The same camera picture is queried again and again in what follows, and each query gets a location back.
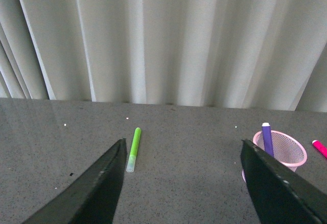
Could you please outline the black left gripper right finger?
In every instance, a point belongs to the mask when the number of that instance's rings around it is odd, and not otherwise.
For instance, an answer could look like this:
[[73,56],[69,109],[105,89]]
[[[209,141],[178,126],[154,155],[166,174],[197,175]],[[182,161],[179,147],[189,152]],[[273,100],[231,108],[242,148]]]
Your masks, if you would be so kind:
[[241,163],[261,223],[326,223],[326,194],[248,139]]

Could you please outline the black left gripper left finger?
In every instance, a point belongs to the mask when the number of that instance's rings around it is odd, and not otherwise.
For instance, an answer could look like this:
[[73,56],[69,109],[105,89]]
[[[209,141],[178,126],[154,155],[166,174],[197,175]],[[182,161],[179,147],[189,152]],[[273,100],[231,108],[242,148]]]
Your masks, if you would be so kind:
[[123,138],[25,223],[112,223],[123,186],[126,159]]

